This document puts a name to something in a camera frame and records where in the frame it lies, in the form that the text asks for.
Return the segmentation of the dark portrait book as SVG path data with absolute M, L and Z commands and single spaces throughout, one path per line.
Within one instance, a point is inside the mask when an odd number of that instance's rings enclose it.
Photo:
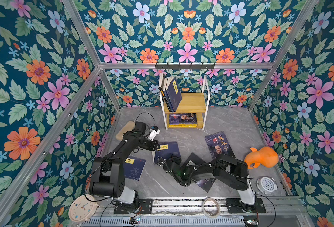
M 172 113 L 169 115 L 170 125 L 197 125 L 195 113 Z
M 232 148 L 223 131 L 205 136 L 204 139 L 212 159 L 216 159 L 219 154 L 235 158 L 234 152 L 232 151 Z

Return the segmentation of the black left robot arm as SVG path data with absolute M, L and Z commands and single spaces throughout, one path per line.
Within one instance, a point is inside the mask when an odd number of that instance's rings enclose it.
M 112 197 L 115 200 L 132 204 L 137 199 L 137 192 L 125 185 L 123 165 L 135 149 L 156 151 L 158 141 L 145 135 L 147 125 L 136 122 L 134 128 L 123 134 L 121 142 L 102 158 L 96 158 L 89 177 L 89 193 L 100 197 Z

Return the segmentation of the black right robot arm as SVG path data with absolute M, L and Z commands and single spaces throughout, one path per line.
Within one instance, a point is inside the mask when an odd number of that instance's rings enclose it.
M 170 159 L 158 158 L 158 164 L 170 174 L 181 186 L 188 187 L 203 179 L 215 178 L 232 189 L 238 191 L 240 203 L 244 206 L 256 204 L 256 193 L 252 189 L 248 175 L 248 165 L 236 158 L 219 154 L 208 163 L 197 165 L 180 165 L 181 158 L 171 156 Z

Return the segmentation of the black wolf cover book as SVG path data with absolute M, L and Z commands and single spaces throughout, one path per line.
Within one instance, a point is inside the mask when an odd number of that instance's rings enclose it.
M 183 164 L 183 167 L 187 166 L 196 166 L 200 164 L 205 164 L 205 161 L 198 157 L 196 154 L 192 153 L 185 163 Z M 207 179 L 202 179 L 200 181 L 195 182 L 201 189 L 203 189 L 205 192 L 209 192 L 211 187 L 213 186 L 215 182 L 215 178 L 207 178 Z

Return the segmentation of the beige oblong pad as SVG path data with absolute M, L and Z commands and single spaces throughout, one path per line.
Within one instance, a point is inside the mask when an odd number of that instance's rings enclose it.
M 115 138 L 118 141 L 122 141 L 123 136 L 128 131 L 132 131 L 135 128 L 135 122 L 134 121 L 128 121 L 126 125 L 116 134 Z

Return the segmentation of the wooden white bookshelf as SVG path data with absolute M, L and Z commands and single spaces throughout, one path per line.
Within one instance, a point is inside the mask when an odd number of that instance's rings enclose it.
M 182 100 L 177 110 L 173 113 L 202 114 L 203 115 L 203 126 L 200 129 L 204 130 L 205 125 L 206 125 L 206 120 L 207 120 L 207 113 L 208 113 L 208 108 L 209 108 L 209 103 L 210 103 L 210 97 L 211 97 L 211 93 L 209 90 L 209 85 L 208 85 L 206 76 L 202 78 L 202 86 L 201 86 L 201 91 L 199 93 L 183 92 L 181 88 L 179 89 L 182 95 Z M 169 117 L 169 114 L 173 114 L 173 113 L 169 112 L 169 110 L 167 109 L 166 103 L 160 93 L 159 93 L 159 96 L 160 96 L 160 102 L 161 102 L 165 129 L 168 130 L 169 128 L 167 126 L 167 118 Z

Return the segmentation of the black book on shelf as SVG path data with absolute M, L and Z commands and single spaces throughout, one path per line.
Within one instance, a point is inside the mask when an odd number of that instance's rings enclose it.
M 159 90 L 160 90 L 160 94 L 162 95 L 165 103 L 166 103 L 166 106 L 167 106 L 167 109 L 169 111 L 171 111 L 170 109 L 170 105 L 169 105 L 169 102 L 168 102 L 168 99 L 167 99 L 167 96 L 166 96 L 166 93 L 165 93 L 165 89 L 164 89 L 164 75 L 163 74 L 160 74 L 159 75 Z

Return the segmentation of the orange gourd toy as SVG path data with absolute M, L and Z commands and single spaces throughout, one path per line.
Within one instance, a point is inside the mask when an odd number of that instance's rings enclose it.
M 261 149 L 251 147 L 250 150 L 251 152 L 244 158 L 244 162 L 250 170 L 258 168 L 260 165 L 271 168 L 278 163 L 278 154 L 270 147 L 263 147 Z

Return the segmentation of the cream round clock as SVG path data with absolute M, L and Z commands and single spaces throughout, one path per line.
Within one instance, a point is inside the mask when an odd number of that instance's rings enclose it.
M 84 222 L 90 220 L 98 207 L 99 204 L 92 195 L 82 195 L 71 204 L 68 211 L 69 219 L 72 222 Z

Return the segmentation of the white alarm clock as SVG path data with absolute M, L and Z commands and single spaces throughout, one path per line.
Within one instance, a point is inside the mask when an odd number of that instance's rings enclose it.
M 272 194 L 277 190 L 276 181 L 268 176 L 261 177 L 256 182 L 257 189 L 266 195 Z

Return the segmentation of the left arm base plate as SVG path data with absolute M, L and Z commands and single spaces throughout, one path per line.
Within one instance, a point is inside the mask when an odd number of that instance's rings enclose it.
M 153 207 L 152 199 L 138 199 L 133 203 L 117 202 L 114 209 L 114 214 L 151 214 Z

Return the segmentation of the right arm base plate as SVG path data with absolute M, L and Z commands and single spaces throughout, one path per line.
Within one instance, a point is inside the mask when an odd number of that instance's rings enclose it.
M 247 205 L 239 198 L 226 198 L 226 207 L 229 213 L 266 213 L 262 199 L 256 199 L 254 205 Z

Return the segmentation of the black hook rail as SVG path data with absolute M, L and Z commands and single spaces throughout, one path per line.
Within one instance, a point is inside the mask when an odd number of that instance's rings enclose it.
M 155 69 L 161 70 L 210 70 L 214 69 L 214 63 L 156 63 Z

